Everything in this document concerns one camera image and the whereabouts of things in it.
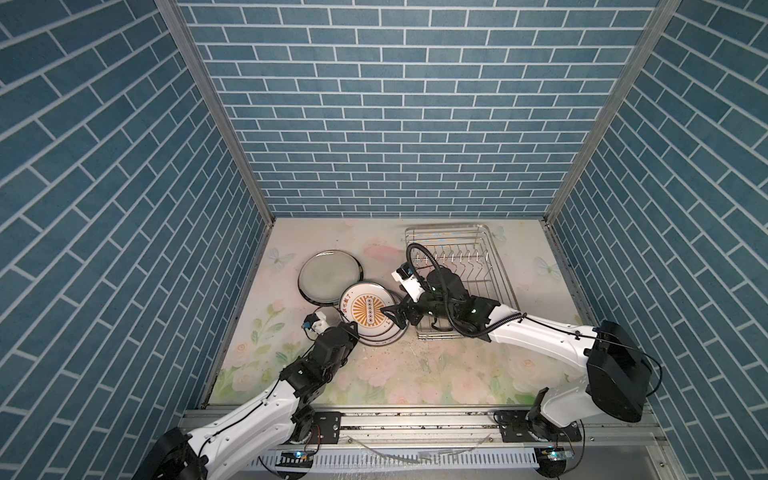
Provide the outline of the plain white deep plate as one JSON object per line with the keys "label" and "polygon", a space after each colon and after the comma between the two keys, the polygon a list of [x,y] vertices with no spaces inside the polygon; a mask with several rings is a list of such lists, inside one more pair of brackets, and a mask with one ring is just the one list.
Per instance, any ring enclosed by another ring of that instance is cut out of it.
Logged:
{"label": "plain white deep plate", "polygon": [[332,306],[350,286],[363,278],[363,267],[353,255],[341,250],[326,250],[302,265],[297,284],[299,293],[308,302]]}

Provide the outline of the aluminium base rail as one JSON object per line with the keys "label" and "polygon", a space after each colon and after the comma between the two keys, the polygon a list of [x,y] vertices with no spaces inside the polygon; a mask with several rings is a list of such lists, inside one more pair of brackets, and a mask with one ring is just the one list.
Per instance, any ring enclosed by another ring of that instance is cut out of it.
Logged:
{"label": "aluminium base rail", "polygon": [[[513,407],[350,407],[340,411],[337,444],[279,445],[260,454],[239,474],[264,471],[293,479],[313,473],[412,472],[419,470],[522,469],[536,478],[681,479],[682,467],[651,413],[638,424],[600,414],[577,421],[583,440],[502,441],[491,419]],[[185,433],[227,415],[226,409],[185,414]]]}

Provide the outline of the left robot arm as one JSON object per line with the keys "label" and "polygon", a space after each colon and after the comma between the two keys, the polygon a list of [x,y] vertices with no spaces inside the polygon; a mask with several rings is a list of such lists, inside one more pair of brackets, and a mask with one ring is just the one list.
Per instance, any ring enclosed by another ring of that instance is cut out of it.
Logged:
{"label": "left robot arm", "polygon": [[311,402],[346,363],[359,341],[358,325],[326,328],[278,379],[227,415],[187,433],[160,436],[135,479],[229,479],[263,452],[306,437]]}

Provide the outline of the brown patterned plate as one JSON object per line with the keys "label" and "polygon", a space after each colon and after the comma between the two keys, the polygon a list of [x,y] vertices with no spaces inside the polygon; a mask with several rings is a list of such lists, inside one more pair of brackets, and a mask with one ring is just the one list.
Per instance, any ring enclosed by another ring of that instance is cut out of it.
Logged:
{"label": "brown patterned plate", "polygon": [[374,282],[358,282],[340,297],[339,308],[346,320],[358,324],[358,333],[373,342],[382,342],[401,332],[382,309],[395,306],[395,297]]}

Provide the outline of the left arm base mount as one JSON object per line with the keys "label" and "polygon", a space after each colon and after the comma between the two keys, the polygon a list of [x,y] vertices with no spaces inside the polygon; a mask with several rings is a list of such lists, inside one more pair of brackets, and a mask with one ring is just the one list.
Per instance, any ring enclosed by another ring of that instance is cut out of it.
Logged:
{"label": "left arm base mount", "polygon": [[337,444],[341,432],[340,411],[315,411],[310,407],[295,413],[289,420],[289,436],[283,445]]}

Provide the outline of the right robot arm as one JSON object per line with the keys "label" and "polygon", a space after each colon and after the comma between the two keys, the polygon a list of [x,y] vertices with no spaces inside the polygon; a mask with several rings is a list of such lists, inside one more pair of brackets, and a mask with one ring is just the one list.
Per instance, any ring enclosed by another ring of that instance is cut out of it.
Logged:
{"label": "right robot arm", "polygon": [[588,327],[531,316],[470,294],[446,267],[421,276],[402,265],[392,277],[405,296],[382,311],[399,328],[426,316],[443,317],[464,337],[522,347],[579,372],[577,379],[537,393],[525,417],[535,438],[553,441],[577,421],[601,413],[625,423],[642,419],[653,367],[618,324]]}

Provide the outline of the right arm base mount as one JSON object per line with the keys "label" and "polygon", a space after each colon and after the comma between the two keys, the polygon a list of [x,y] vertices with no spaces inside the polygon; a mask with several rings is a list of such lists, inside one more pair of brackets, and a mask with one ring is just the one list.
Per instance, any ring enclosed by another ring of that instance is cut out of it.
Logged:
{"label": "right arm base mount", "polygon": [[519,442],[567,442],[583,440],[583,432],[579,422],[572,422],[566,427],[558,427],[547,420],[542,413],[542,402],[548,388],[541,389],[535,397],[530,410],[524,412],[520,408],[495,410],[491,419],[500,431],[505,443]]}

